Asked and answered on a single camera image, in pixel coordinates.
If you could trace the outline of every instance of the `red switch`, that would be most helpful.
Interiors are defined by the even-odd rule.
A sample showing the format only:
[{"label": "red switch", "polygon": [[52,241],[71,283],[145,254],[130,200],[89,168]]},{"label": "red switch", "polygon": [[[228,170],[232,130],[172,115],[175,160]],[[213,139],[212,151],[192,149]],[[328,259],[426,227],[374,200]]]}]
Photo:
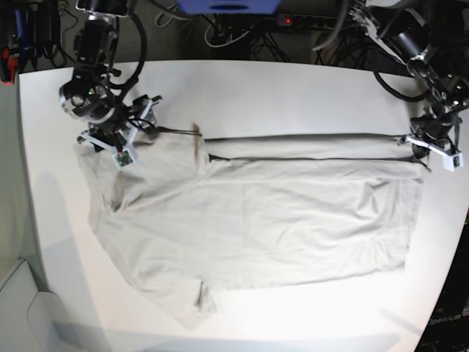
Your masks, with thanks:
[{"label": "red switch", "polygon": [[293,24],[293,16],[277,15],[277,24],[280,27],[290,27]]}]

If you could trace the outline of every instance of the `screw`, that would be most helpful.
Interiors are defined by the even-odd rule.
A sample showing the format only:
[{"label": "screw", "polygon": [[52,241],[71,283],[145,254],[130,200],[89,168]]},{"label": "screw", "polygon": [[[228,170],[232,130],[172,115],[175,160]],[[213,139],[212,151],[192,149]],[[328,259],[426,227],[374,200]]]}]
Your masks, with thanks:
[{"label": "screw", "polygon": [[80,106],[81,104],[83,104],[83,97],[81,97],[81,95],[72,96],[72,104],[74,106]]}]

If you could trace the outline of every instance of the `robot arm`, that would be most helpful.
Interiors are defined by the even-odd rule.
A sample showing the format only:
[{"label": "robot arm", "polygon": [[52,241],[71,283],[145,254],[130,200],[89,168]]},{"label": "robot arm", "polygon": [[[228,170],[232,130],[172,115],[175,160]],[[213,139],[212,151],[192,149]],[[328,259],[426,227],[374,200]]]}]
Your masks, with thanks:
[{"label": "robot arm", "polygon": [[[422,117],[411,119],[413,134],[405,137],[404,142],[414,144],[419,158],[428,155],[430,150],[444,152],[445,168],[454,170],[462,166],[462,154],[458,150],[461,123],[458,113],[469,107],[469,85],[455,73],[444,53],[432,45],[432,29],[428,23],[413,8],[407,7],[416,2],[368,0],[363,4],[356,1],[350,14],[384,52],[405,65],[410,75],[424,82],[428,89],[421,98],[426,98],[430,106]],[[384,3],[392,8],[370,6]],[[391,88],[379,73],[374,74],[389,91]],[[454,142],[448,136],[453,127]]]},{"label": "robot arm", "polygon": [[[407,101],[426,98],[430,107],[422,117],[412,119],[413,134],[403,142],[413,143],[418,157],[424,157],[430,150],[445,153],[454,168],[462,165],[458,151],[458,113],[469,105],[469,85],[455,74],[441,51],[432,46],[431,29],[412,8],[415,3],[418,0],[354,0],[349,14],[384,52],[406,65],[410,74],[428,88],[428,93],[418,99],[408,97]],[[80,140],[90,141],[97,151],[110,150],[119,168],[137,158],[132,142],[136,129],[144,128],[140,122],[147,122],[147,131],[155,129],[150,107],[160,100],[160,97],[144,96],[132,106],[123,103],[127,92],[138,81],[146,56],[147,39],[140,20],[133,14],[134,5],[135,0],[78,0],[77,8],[87,11],[89,17],[75,40],[77,62],[72,80],[60,89],[64,110],[89,123],[89,130]],[[133,20],[141,35],[141,58],[135,73],[125,84],[118,85],[111,82],[111,77],[120,74],[113,69],[113,62],[119,18],[125,17]],[[379,73],[375,75],[385,87]],[[120,94],[111,91],[116,89]],[[397,92],[395,96],[403,97]],[[454,142],[448,137],[453,127]]]},{"label": "robot arm", "polygon": [[[84,28],[75,38],[77,57],[71,81],[59,91],[62,108],[76,119],[89,123],[89,130],[78,138],[93,143],[97,152],[111,152],[118,168],[137,160],[133,140],[137,130],[152,133],[155,117],[151,106],[161,97],[136,99],[132,106],[123,100],[137,83],[147,56],[147,36],[139,18],[133,14],[134,1],[79,0],[77,7],[89,13]],[[119,19],[129,17],[139,31],[141,54],[133,75],[124,84],[111,82],[120,76],[113,68],[119,38]]]}]

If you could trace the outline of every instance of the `white t-shirt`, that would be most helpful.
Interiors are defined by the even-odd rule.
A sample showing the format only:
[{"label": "white t-shirt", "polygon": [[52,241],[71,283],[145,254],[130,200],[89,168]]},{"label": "white t-shirt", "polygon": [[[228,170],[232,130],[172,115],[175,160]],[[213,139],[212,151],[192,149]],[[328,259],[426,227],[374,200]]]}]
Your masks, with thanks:
[{"label": "white t-shirt", "polygon": [[187,327],[216,312],[213,290],[402,268],[428,172],[388,136],[160,133],[136,148],[118,171],[78,147],[90,223],[127,282]]}]

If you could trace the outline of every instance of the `blue device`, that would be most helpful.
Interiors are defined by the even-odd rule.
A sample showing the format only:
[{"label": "blue device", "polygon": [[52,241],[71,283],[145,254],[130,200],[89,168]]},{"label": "blue device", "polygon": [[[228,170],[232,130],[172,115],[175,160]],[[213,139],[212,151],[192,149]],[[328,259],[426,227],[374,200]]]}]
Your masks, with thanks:
[{"label": "blue device", "polygon": [[272,13],[280,0],[179,0],[186,13]]}]

